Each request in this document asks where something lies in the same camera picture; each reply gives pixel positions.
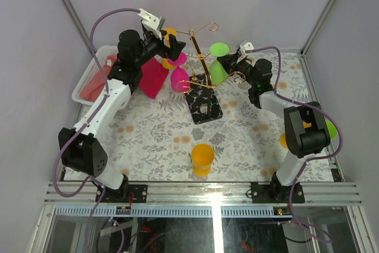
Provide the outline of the green wine glass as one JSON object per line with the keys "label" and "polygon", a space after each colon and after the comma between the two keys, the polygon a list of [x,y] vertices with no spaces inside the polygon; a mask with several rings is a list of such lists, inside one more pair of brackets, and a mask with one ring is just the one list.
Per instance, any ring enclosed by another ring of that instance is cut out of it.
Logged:
{"label": "green wine glass", "polygon": [[225,43],[214,43],[210,47],[210,54],[215,57],[215,60],[209,67],[209,73],[213,85],[218,85],[227,78],[227,72],[217,58],[228,55],[229,52],[229,46]]}
{"label": "green wine glass", "polygon": [[337,131],[336,126],[330,120],[326,120],[326,126],[328,129],[330,138],[331,139],[336,138],[338,135],[338,131]]}

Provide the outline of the orange plastic wine glass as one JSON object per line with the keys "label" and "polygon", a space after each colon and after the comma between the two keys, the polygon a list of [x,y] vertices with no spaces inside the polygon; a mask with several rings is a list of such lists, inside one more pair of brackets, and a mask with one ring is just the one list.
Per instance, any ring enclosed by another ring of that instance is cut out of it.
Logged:
{"label": "orange plastic wine glass", "polygon": [[[163,28],[164,31],[166,31],[166,35],[164,36],[164,41],[165,41],[165,44],[166,46],[170,47],[170,43],[169,43],[169,36],[170,35],[174,35],[176,36],[177,35],[177,31],[173,28],[170,28],[170,27],[166,27],[166,28]],[[162,66],[165,68],[165,69],[175,69],[175,66],[174,65],[171,65],[168,61],[167,58],[163,58],[162,59]]]}

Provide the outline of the magenta plastic wine glass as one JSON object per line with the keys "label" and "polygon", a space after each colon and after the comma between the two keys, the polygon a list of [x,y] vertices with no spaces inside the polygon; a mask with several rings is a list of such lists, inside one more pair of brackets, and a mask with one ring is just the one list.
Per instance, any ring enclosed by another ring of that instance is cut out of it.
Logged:
{"label": "magenta plastic wine glass", "polygon": [[185,93],[190,90],[189,75],[187,71],[182,68],[182,65],[184,65],[186,61],[187,56],[183,52],[180,53],[175,61],[168,59],[168,63],[175,67],[171,73],[171,87],[177,93]]}

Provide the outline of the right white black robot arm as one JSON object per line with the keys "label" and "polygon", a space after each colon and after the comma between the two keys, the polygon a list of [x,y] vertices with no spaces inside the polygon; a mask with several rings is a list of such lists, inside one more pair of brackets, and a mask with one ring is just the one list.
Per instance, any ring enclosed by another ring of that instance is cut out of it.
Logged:
{"label": "right white black robot arm", "polygon": [[266,59],[259,59],[251,65],[235,53],[217,60],[227,73],[238,74],[250,85],[249,100],[255,107],[270,111],[284,121],[287,155],[269,183],[251,183],[253,203],[304,203],[299,172],[307,159],[314,158],[330,144],[325,117],[319,113],[320,104],[313,101],[301,105],[280,98],[271,84],[272,63]]}

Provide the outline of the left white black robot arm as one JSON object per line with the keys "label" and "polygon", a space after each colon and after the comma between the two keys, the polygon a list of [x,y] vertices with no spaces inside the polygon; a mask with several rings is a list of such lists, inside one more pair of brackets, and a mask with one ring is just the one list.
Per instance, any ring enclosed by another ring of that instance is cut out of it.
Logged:
{"label": "left white black robot arm", "polygon": [[143,77],[142,68],[156,56],[177,60],[186,46],[175,35],[163,37],[145,31],[140,37],[136,30],[126,30],[119,35],[118,53],[105,80],[104,89],[89,112],[72,128],[63,128],[59,135],[58,158],[63,166],[86,174],[87,180],[97,185],[101,195],[97,201],[129,202],[134,191],[129,187],[127,175],[117,171],[99,139],[116,112],[127,105]]}

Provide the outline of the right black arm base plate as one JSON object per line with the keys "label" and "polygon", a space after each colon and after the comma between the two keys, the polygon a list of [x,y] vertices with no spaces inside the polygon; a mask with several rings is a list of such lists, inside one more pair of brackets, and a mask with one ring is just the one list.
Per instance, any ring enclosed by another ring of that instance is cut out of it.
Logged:
{"label": "right black arm base plate", "polygon": [[[291,186],[281,186],[274,182],[262,184],[252,182],[250,184],[252,192],[252,202],[258,204],[273,204],[273,203],[289,203]],[[294,186],[292,202],[294,204],[304,204],[304,191],[301,184],[298,182]]]}

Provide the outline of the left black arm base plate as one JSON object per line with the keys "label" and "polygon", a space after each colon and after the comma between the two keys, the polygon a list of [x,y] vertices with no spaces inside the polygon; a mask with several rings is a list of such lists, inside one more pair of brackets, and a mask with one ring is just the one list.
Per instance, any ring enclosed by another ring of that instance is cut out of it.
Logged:
{"label": "left black arm base plate", "polygon": [[97,194],[95,201],[100,200],[102,203],[123,203],[123,204],[142,204],[147,202],[146,184],[129,184],[126,191],[123,189],[112,190],[108,187],[105,188],[105,194],[102,198],[102,188],[97,187]]}

